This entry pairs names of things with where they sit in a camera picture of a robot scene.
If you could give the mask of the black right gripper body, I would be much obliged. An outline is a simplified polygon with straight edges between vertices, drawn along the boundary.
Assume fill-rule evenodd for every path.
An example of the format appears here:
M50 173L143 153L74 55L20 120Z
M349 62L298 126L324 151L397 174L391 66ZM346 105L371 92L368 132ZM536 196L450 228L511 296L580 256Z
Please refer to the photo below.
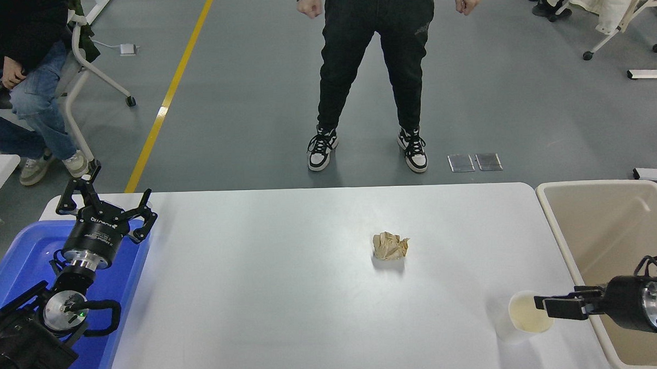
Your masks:
M601 310L621 328L653 332L643 305L645 283L638 276L614 277L605 287Z

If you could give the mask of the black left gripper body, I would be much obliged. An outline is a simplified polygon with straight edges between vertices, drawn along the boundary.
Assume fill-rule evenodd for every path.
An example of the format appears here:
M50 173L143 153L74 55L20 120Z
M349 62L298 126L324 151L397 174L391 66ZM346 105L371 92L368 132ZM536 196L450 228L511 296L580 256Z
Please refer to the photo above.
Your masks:
M64 258L73 259L79 252L90 252L102 259L113 259L129 229L126 219L115 219L124 211L108 202L101 209L94 205L80 209L76 214L75 226L63 246Z

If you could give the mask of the seated person's hand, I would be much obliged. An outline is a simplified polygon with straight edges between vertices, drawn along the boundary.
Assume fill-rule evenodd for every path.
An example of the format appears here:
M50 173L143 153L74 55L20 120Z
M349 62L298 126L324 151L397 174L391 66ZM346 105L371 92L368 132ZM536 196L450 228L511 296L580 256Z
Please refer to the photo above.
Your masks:
M2 85L8 90L12 90L25 80L24 67L18 61L9 56L3 60Z

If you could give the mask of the standing person's right hand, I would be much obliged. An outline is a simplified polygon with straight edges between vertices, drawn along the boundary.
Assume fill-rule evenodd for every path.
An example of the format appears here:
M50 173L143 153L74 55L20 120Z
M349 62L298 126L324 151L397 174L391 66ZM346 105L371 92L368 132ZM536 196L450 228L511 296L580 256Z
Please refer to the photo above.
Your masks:
M295 8L298 13L305 14L310 19L315 19L323 13L322 0L298 0Z

